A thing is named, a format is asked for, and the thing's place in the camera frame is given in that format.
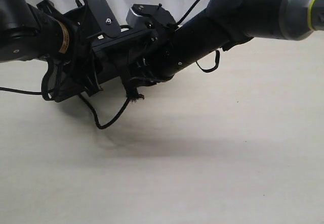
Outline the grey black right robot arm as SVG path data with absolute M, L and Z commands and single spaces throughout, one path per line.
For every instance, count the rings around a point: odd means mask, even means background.
M 161 5 L 134 4 L 127 23 L 152 31 L 131 65 L 131 80 L 153 84 L 253 38 L 304 40 L 323 30 L 323 0 L 210 0 L 182 26 Z

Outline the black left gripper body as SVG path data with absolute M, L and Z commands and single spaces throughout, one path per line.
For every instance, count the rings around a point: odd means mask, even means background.
M 93 96 L 102 91 L 97 73 L 102 66 L 91 44 L 74 33 L 56 33 L 50 51 L 50 97 L 70 98 L 81 92 Z

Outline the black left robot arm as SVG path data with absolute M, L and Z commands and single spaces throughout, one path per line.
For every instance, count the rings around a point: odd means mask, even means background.
M 87 0 L 75 2 L 82 12 L 80 21 L 58 12 L 49 0 L 37 7 L 26 0 L 1 0 L 1 62 L 46 61 L 48 70 L 36 93 L 46 101 L 56 100 L 69 81 L 88 96 L 102 90 L 91 44 L 82 35 L 90 6 Z

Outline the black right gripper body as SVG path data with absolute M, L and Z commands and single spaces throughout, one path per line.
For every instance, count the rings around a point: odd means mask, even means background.
M 126 84 L 155 85 L 171 80 L 177 71 L 173 29 L 128 29 L 133 38 L 127 55 Z

